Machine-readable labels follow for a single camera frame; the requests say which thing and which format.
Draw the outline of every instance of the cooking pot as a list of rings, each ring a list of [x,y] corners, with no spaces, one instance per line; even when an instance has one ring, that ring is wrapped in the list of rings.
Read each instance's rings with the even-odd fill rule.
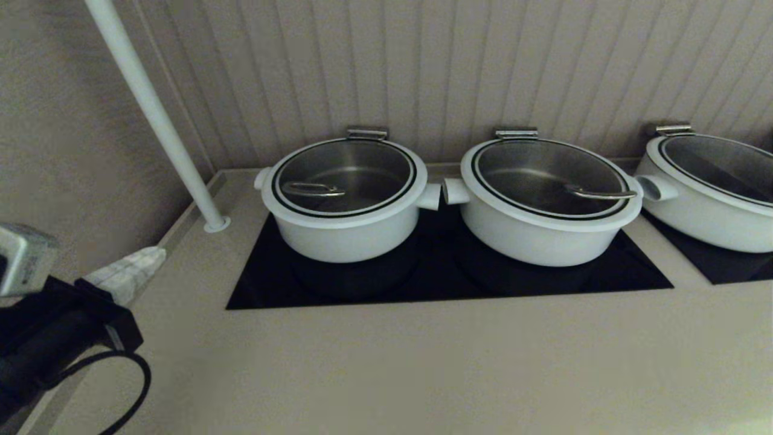
[[[419,156],[387,131],[351,128],[263,168],[255,179],[279,232],[296,252],[322,262],[358,262],[397,247],[419,208],[437,210],[441,186],[427,183]]]
[[[773,252],[773,154],[688,124],[653,133],[635,174],[648,212],[711,245]]]
[[[639,184],[598,154],[535,128],[495,134],[466,152],[444,196],[496,251],[536,265],[589,262],[641,210]]]

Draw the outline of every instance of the glass lid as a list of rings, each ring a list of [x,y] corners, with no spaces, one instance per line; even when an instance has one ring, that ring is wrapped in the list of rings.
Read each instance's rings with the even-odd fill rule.
[[[773,203],[773,155],[739,142],[704,135],[674,136],[661,154],[704,185],[740,199]]]
[[[495,142],[478,151],[473,166],[478,181],[499,199],[549,216],[601,218],[621,209],[624,199],[635,194],[626,192],[626,182],[605,161],[544,139]],[[594,199],[585,192],[610,197]]]
[[[289,159],[274,176],[272,189],[294,211],[342,217],[391,204],[408,190],[415,176],[413,161],[396,146],[341,139]]]

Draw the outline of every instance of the black glass cooktop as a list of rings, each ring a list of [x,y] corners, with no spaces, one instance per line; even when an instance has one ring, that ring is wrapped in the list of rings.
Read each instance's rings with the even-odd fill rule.
[[[679,249],[712,284],[773,279],[773,252],[749,254],[709,245],[671,228],[649,212],[642,214]]]
[[[317,262],[282,241],[270,216],[244,266],[228,310],[481,299],[670,289],[668,279],[620,231],[592,262],[551,268],[519,262],[480,242],[458,206],[421,211],[393,251],[349,264]]]

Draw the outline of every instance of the black cable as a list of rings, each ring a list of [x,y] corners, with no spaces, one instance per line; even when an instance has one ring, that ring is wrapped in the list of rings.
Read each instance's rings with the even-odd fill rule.
[[[105,429],[100,433],[100,435],[112,435],[113,433],[118,432],[120,428],[123,427],[123,425],[126,424],[127,421],[137,412],[137,409],[142,405],[142,403],[145,401],[145,397],[148,395],[148,390],[150,389],[150,365],[148,365],[148,362],[141,356],[132,353],[132,352],[126,352],[126,351],[107,351],[102,352],[100,354],[92,355],[90,357],[86,357],[77,363],[71,365],[70,367],[63,370],[58,375],[54,376],[50,380],[46,380],[43,383],[43,387],[45,389],[52,389],[59,385],[63,380],[66,378],[69,378],[70,376],[77,373],[82,368],[93,364],[94,362],[107,359],[107,358],[113,358],[113,357],[123,357],[131,359],[132,361],[136,362],[137,365],[140,366],[142,369],[142,374],[145,377],[144,381],[142,383],[142,391],[140,392],[140,396],[135,400],[134,405],[129,408],[128,411],[118,420],[116,420],[115,423],[113,423],[110,427]]]

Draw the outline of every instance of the beige countertop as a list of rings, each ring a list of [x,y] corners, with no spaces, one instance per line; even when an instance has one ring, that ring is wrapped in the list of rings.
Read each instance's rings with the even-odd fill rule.
[[[712,286],[642,217],[625,232],[675,289],[225,311],[267,216],[255,173],[220,173],[226,231],[189,211],[162,241],[122,433],[771,433],[773,282]],[[103,361],[22,432],[98,433],[140,384]]]

